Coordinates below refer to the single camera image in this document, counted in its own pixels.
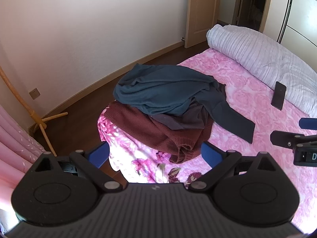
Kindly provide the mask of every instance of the black phone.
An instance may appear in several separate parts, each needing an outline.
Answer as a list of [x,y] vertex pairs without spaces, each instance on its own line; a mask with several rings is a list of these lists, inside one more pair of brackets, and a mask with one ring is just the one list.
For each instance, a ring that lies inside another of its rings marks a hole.
[[276,82],[271,105],[273,105],[279,110],[282,110],[285,93],[286,93],[286,86],[283,85],[282,83]]

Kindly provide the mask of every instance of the electrical outlet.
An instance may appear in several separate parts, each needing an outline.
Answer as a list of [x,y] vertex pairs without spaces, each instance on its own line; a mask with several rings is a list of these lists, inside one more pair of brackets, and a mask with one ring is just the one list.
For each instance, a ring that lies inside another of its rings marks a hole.
[[40,96],[40,92],[38,91],[37,88],[30,91],[29,94],[33,98],[33,100]]

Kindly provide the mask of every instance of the wooden coat rack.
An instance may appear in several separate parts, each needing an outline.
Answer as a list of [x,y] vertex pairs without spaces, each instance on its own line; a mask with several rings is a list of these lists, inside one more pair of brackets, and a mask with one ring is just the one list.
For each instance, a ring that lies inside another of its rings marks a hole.
[[8,86],[8,88],[10,89],[10,91],[12,92],[12,94],[15,96],[15,98],[21,103],[21,105],[24,106],[24,108],[27,110],[27,112],[29,113],[30,117],[36,122],[35,128],[34,128],[34,132],[36,131],[36,129],[38,127],[40,127],[43,136],[47,142],[47,145],[49,146],[51,152],[54,154],[54,156],[56,155],[56,152],[54,151],[52,144],[49,140],[49,138],[46,135],[45,129],[47,127],[46,123],[49,120],[55,119],[55,118],[59,118],[62,116],[67,115],[68,113],[59,113],[47,118],[41,118],[39,117],[39,115],[27,104],[27,102],[25,102],[25,100],[20,96],[20,94],[18,93],[18,91],[15,89],[15,87],[12,85],[12,83],[10,82],[10,80],[8,79],[7,75],[4,73],[1,65],[0,65],[0,76],[1,78],[4,80],[5,84]]

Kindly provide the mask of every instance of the rose pattern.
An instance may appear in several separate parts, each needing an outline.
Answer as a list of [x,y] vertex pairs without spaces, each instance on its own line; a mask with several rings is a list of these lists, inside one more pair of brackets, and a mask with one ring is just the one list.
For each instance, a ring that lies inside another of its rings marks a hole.
[[[256,124],[252,144],[216,123],[212,126],[208,141],[224,151],[235,149],[243,155],[256,155],[259,151],[270,152],[300,195],[300,205],[292,222],[303,232],[310,233],[315,230],[317,169],[294,166],[292,151],[273,146],[270,142],[273,130],[317,134],[316,131],[299,128],[299,119],[308,116],[288,101],[284,101],[282,111],[271,106],[273,91],[239,63],[216,50],[208,49],[187,59],[181,65],[212,75],[219,82],[226,84],[229,105]],[[129,182],[179,181],[189,185],[192,180],[211,169],[201,156],[183,164],[170,163],[168,153],[151,149],[132,138],[104,117],[105,110],[98,120],[100,138],[110,145],[110,165],[114,170],[120,170]],[[176,168],[180,169],[174,176],[171,172]]]

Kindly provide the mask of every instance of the pink curtain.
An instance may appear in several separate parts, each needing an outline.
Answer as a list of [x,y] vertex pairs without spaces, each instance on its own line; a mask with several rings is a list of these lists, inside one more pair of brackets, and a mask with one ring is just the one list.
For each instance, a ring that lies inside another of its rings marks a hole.
[[0,209],[12,210],[14,188],[44,151],[0,106]]

